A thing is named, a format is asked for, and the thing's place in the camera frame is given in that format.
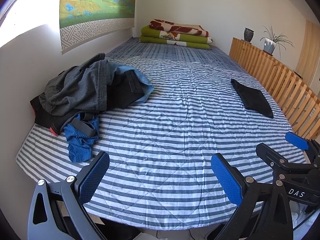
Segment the striped bedsheet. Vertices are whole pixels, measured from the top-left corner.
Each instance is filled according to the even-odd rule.
[[[154,230],[202,227],[228,220],[236,206],[211,170],[222,155],[244,176],[272,182],[272,170],[255,154],[264,142],[290,162],[303,163],[300,150],[287,143],[292,128],[260,85],[221,50],[209,51],[131,39],[107,58],[142,71],[155,91],[147,103],[100,114],[100,139],[93,154],[106,151],[110,168],[89,213]],[[246,110],[230,80],[259,89],[274,119]],[[34,125],[16,161],[34,180],[48,182],[76,175],[64,134]]]

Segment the cable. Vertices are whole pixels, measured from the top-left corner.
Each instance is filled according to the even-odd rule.
[[[195,240],[195,239],[193,238],[192,234],[191,234],[191,231],[190,231],[190,229],[189,229],[189,233],[190,233],[190,236],[191,236],[191,238],[192,238],[193,240]]]
[[[308,215],[300,224],[298,224],[293,231],[295,231],[296,229],[298,229],[300,226],[302,226],[307,220],[309,220],[310,217],[312,217],[314,215],[314,213],[316,213],[318,209],[315,209],[310,215]]]

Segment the wooden slat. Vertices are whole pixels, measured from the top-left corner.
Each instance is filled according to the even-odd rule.
[[[284,106],[284,103],[286,102],[286,100],[289,99],[289,94],[292,91],[293,86],[295,85],[296,78],[297,78],[297,75],[293,75],[293,73],[291,72],[290,84],[287,90],[285,91],[284,95],[281,97],[280,102],[278,103],[281,109]]]
[[[280,72],[280,73],[281,73],[280,78],[277,80],[276,87],[274,88],[273,93],[272,93],[272,97],[273,97],[274,99],[276,98],[277,93],[278,93],[279,90],[281,89],[282,82],[284,81],[284,77],[285,77],[285,75],[286,75],[285,69],[281,69],[281,72]]]
[[[259,73],[257,73],[256,79],[262,83],[263,77],[265,72],[267,71],[268,63],[270,62],[270,59],[267,56],[264,56],[263,62],[261,64],[261,68]]]
[[[269,87],[269,90],[268,90],[268,92],[269,92],[270,95],[272,95],[275,87],[277,86],[277,84],[278,84],[278,78],[281,76],[281,73],[282,73],[282,69],[281,69],[281,68],[277,68],[276,74],[275,74],[275,76],[273,77],[272,83],[271,83],[271,85],[270,85],[270,87]]]
[[[250,75],[252,75],[252,71],[255,68],[255,64],[257,63],[258,57],[259,57],[259,51],[255,49],[254,54],[252,55],[252,58],[250,60],[248,70],[247,70],[247,72]]]
[[[263,59],[264,59],[263,53],[260,53],[259,58],[257,60],[257,63],[255,64],[255,68],[252,71],[252,76],[255,78],[257,77],[257,74],[258,74],[259,70],[261,69],[261,64],[262,64]]]
[[[310,95],[305,94],[304,91],[301,90],[300,95],[297,98],[297,101],[293,104],[293,107],[291,108],[292,111],[290,110],[287,115],[287,119],[289,120],[291,125],[294,125],[294,123],[297,121],[300,114],[308,104],[309,99],[310,99]]]
[[[286,102],[284,108],[282,109],[282,111],[283,111],[283,113],[284,113],[285,116],[287,116],[287,114],[288,114],[289,111],[290,111],[290,105],[291,105],[291,103],[293,103],[293,100],[294,100],[294,99],[296,98],[296,96],[300,93],[300,90],[301,90],[300,85],[301,85],[301,83],[302,83],[302,80],[299,79],[298,82],[295,84],[296,87],[294,88],[294,90],[293,90],[293,92],[291,93],[288,101]]]
[[[266,71],[265,76],[263,77],[263,80],[261,82],[262,86],[264,86],[264,87],[266,87],[266,85],[267,85],[267,82],[270,78],[271,71],[274,68],[274,64],[275,63],[272,60],[270,60],[268,63],[267,71]]]
[[[293,71],[261,49],[236,38],[229,55],[265,87],[298,135],[314,138],[320,134],[320,100]]]
[[[235,42],[235,38],[232,39],[232,44],[231,44],[231,48],[230,48],[230,51],[229,51],[229,57],[231,57],[233,59],[233,55],[236,51],[236,46],[237,46],[237,42]]]
[[[272,85],[272,82],[274,81],[274,78],[275,78],[277,70],[278,70],[278,64],[276,66],[273,66],[271,74],[270,74],[270,77],[269,77],[268,82],[267,82],[267,84],[265,86],[265,89],[269,93],[270,93],[270,86]]]
[[[248,53],[248,58],[247,58],[247,62],[245,62],[243,68],[248,71],[248,68],[250,66],[250,63],[252,62],[252,55],[254,54],[255,50],[254,49],[250,49],[249,53]]]
[[[308,119],[311,114],[311,111],[315,108],[316,102],[311,99],[308,108],[306,109],[305,113],[302,117],[300,117],[298,123],[293,127],[295,130],[299,130],[300,127],[304,124],[304,122]]]
[[[282,85],[282,87],[281,87],[281,89],[280,89],[280,91],[279,91],[279,93],[278,93],[278,95],[276,96],[276,99],[275,99],[275,101],[277,103],[280,102],[283,93],[288,89],[288,83],[291,80],[291,78],[292,78],[292,71],[291,70],[287,70],[286,77],[284,79],[284,83],[283,83],[283,85]]]
[[[314,135],[318,134],[320,129],[320,119],[316,122],[316,124],[313,126],[313,128],[310,130],[310,132],[305,137],[307,140],[315,139]]]
[[[308,131],[308,129],[310,128],[310,126],[313,124],[313,122],[316,121],[317,116],[320,114],[320,107],[316,107],[316,110],[314,112],[314,114],[310,117],[310,119],[308,120],[308,122],[306,122],[303,127],[300,129],[300,134],[299,136],[304,136],[305,133]]]
[[[243,62],[245,60],[246,52],[247,52],[246,45],[242,44],[241,53],[240,53],[239,60],[238,60],[238,64],[241,67],[243,66]]]
[[[240,42],[237,48],[237,52],[235,55],[235,61],[239,62],[240,56],[241,56],[241,52],[242,52],[242,43]]]

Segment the spider plant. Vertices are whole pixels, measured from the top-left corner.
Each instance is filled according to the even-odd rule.
[[[292,47],[294,47],[293,43],[289,40],[287,40],[287,36],[284,35],[283,33],[281,33],[279,36],[276,36],[274,33],[273,33],[273,29],[272,29],[272,25],[271,27],[268,29],[267,27],[265,27],[266,31],[264,31],[264,33],[267,33],[269,35],[268,39],[272,40],[274,43],[278,44],[279,45],[279,53],[280,53],[280,59],[281,59],[281,49],[280,49],[280,46],[284,47],[285,50],[286,47],[285,47],[285,44],[289,44],[291,45]]]

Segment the landscape painting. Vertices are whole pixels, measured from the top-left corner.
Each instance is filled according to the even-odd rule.
[[[103,20],[134,18],[135,0],[60,0],[60,28]]]

